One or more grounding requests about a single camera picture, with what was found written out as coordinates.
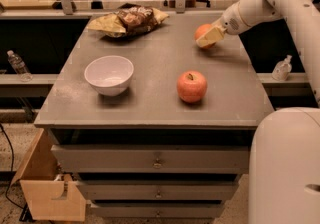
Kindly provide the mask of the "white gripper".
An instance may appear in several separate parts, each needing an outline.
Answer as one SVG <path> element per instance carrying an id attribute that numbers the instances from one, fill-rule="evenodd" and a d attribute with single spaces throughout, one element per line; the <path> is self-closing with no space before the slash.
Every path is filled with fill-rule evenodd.
<path id="1" fill-rule="evenodd" d="M 200 48 L 210 48 L 224 38 L 224 34 L 239 35 L 250 29 L 242 19 L 239 4 L 228 7 L 212 25 L 201 25 L 195 31 L 195 41 Z"/>

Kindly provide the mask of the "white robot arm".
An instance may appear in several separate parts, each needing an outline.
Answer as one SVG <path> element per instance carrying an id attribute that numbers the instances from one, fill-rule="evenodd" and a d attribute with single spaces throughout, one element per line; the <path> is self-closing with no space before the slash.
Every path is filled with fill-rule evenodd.
<path id="1" fill-rule="evenodd" d="M 248 224 L 320 224 L 320 13 L 313 0 L 239 0 L 196 42 L 282 19 L 294 42 L 301 80 L 271 82 L 278 108 L 259 124 L 249 162 Z"/>

